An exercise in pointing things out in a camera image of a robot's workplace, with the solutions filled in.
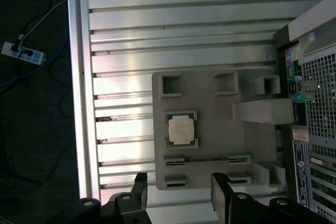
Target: metal mesh panel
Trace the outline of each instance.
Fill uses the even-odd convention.
[[[327,148],[321,145],[312,144],[311,150],[317,154],[336,158],[336,150],[332,148]]]
[[[326,218],[327,220],[330,220],[333,223],[336,223],[336,217],[332,215],[331,213],[329,213],[328,211],[320,208],[319,206],[317,206],[316,210],[320,216]]]
[[[336,59],[324,56],[303,64],[309,133],[336,138]]]

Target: power cable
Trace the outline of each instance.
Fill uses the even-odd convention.
[[[21,34],[26,34],[29,25],[30,25],[36,18],[38,18],[38,17],[40,17],[40,16],[42,16],[42,15],[45,15],[48,11],[50,11],[51,8],[52,8],[52,7],[51,7],[52,4],[53,4],[53,0],[49,0],[48,8],[47,8],[43,13],[40,13],[40,14],[38,14],[38,15],[32,17],[32,18],[26,23],[25,27],[22,29]]]
[[[58,166],[60,160],[62,159],[63,155],[64,155],[65,152],[66,152],[67,150],[69,150],[70,147],[72,147],[75,143],[76,143],[76,142],[72,142],[72,143],[70,143],[69,145],[67,145],[67,146],[63,149],[63,151],[58,155],[58,157],[57,157],[57,159],[56,159],[56,162],[55,162],[55,164],[54,164],[52,170],[50,171],[49,175],[44,179],[44,181],[43,181],[39,186],[37,186],[37,187],[35,187],[35,188],[32,188],[32,189],[29,189],[29,190],[24,190],[24,191],[3,191],[3,192],[0,192],[0,194],[5,194],[5,195],[6,195],[6,194],[25,194],[25,193],[29,193],[29,192],[31,192],[31,191],[35,191],[35,190],[41,188],[43,185],[45,185],[45,184],[51,179],[51,177],[53,176],[53,174],[54,174],[54,172],[55,172],[55,170],[56,170],[56,168],[57,168],[57,166]]]
[[[32,32],[32,31],[34,31],[35,29],[36,29],[36,27],[38,27],[39,26],[39,24],[41,24],[41,22],[46,18],[46,17],[48,17],[48,15],[50,14],[50,13],[52,13],[58,6],[60,6],[61,4],[63,4],[64,2],[66,2],[67,0],[63,0],[63,1],[61,1],[60,3],[58,3],[56,6],[54,6],[50,11],[48,11],[44,16],[43,16],[43,18],[41,18],[40,19],[40,21],[31,29],[31,30],[29,30],[29,32],[27,32],[23,37],[22,37],[22,39],[21,39],[21,41],[20,41],[20,43],[19,43],[19,45],[18,45],[18,48],[21,48],[22,47],[22,44],[23,44],[23,42],[24,42],[24,40],[28,37],[28,35]]]

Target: power strip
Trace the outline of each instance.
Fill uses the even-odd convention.
[[[30,48],[23,47],[20,52],[13,52],[12,51],[12,43],[5,42],[4,46],[2,47],[1,53],[3,55],[7,55],[13,58],[16,58],[19,56],[20,52],[25,50],[30,50],[33,52],[33,55],[28,56],[26,53],[21,54],[20,60],[24,60],[36,65],[42,65],[45,62],[46,55],[43,52],[36,51]]]

